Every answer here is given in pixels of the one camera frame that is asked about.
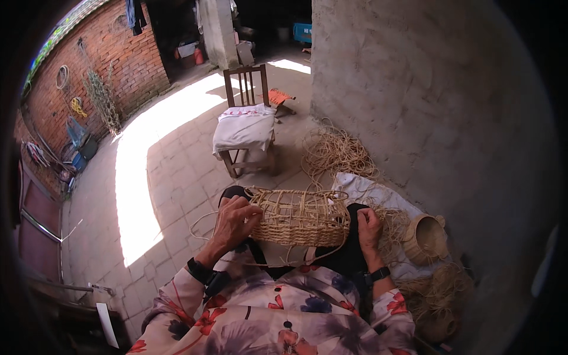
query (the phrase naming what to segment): red container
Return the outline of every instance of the red container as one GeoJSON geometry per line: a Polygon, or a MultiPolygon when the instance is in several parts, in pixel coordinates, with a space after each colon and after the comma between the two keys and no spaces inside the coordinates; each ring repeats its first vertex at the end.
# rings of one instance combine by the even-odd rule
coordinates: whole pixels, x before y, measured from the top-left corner
{"type": "Polygon", "coordinates": [[[201,53],[199,48],[195,49],[195,53],[193,53],[193,55],[195,56],[196,65],[203,64],[203,53],[201,53]]]}

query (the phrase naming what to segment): white fabric sheet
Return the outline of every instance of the white fabric sheet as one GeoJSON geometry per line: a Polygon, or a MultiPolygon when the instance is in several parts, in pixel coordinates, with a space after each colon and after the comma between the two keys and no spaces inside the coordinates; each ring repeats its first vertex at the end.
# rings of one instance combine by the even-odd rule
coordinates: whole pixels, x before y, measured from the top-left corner
{"type": "Polygon", "coordinates": [[[256,106],[230,107],[219,116],[213,135],[213,154],[231,149],[266,151],[274,131],[276,109],[263,103],[256,106]]]}
{"type": "MultiPolygon", "coordinates": [[[[349,199],[346,203],[347,205],[352,202],[364,204],[366,198],[371,197],[376,204],[383,207],[400,208],[407,211],[411,219],[423,213],[416,206],[402,198],[396,191],[384,185],[373,185],[373,181],[355,174],[337,173],[335,176],[337,183],[333,184],[332,190],[348,193],[349,199]]],[[[397,260],[400,263],[390,267],[391,275],[395,279],[430,276],[442,263],[439,261],[431,266],[417,266],[406,257],[402,249],[397,255],[397,260]]]]}

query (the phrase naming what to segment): sleeve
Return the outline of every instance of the sleeve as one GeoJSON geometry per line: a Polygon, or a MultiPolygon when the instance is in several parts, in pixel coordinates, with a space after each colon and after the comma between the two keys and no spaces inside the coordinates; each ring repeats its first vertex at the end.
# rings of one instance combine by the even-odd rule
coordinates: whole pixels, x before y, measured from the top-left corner
{"type": "Polygon", "coordinates": [[[382,347],[388,348],[393,355],[416,354],[412,342],[414,321],[398,289],[373,300],[370,324],[379,334],[382,347]]]}
{"type": "Polygon", "coordinates": [[[162,354],[173,347],[195,324],[193,315],[203,300],[205,286],[181,269],[158,291],[142,323],[142,336],[130,352],[162,354]]]}

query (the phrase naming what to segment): chair backrest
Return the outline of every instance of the chair backrest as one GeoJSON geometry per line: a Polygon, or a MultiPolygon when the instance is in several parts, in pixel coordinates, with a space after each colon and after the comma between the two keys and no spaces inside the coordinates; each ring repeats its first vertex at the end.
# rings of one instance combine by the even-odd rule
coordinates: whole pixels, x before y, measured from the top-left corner
{"type": "Polygon", "coordinates": [[[259,66],[244,66],[242,68],[237,69],[227,69],[223,71],[223,76],[225,77],[225,90],[227,91],[227,103],[229,107],[243,107],[243,106],[251,106],[256,105],[254,100],[254,88],[253,88],[253,81],[252,81],[252,73],[253,72],[260,72],[260,81],[262,85],[262,101],[268,107],[270,107],[270,101],[268,100],[268,83],[266,82],[266,64],[261,64],[259,66]],[[249,73],[250,78],[250,88],[248,87],[248,79],[247,73],[249,73]],[[235,104],[235,97],[233,96],[233,87],[231,85],[231,75],[237,74],[239,77],[239,90],[241,93],[241,105],[235,104]],[[243,78],[241,74],[244,76],[245,82],[245,94],[243,94],[243,78]]]}

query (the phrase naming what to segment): black pants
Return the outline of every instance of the black pants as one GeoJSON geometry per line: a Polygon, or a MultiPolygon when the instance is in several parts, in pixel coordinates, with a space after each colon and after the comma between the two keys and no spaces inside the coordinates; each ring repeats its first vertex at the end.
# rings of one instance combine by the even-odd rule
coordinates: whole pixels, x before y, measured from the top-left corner
{"type": "MultiPolygon", "coordinates": [[[[230,186],[226,188],[223,195],[221,195],[221,198],[232,198],[235,195],[243,196],[250,201],[250,197],[247,196],[245,189],[241,186],[230,186]]],[[[367,263],[363,258],[363,252],[361,251],[361,246],[359,244],[357,211],[368,207],[369,206],[360,203],[352,203],[347,206],[347,210],[351,217],[351,224],[349,225],[349,234],[347,235],[345,244],[337,252],[314,261],[313,265],[325,266],[326,268],[348,278],[351,278],[357,272],[367,271],[367,263]]],[[[254,260],[258,264],[266,264],[264,254],[254,240],[248,238],[243,243],[246,243],[249,246],[249,249],[254,256],[254,260]]],[[[316,256],[329,253],[335,248],[336,247],[317,247],[316,256]]],[[[294,268],[292,266],[283,266],[280,268],[261,267],[261,269],[266,271],[273,279],[278,279],[287,272],[292,271],[294,268]]]]}

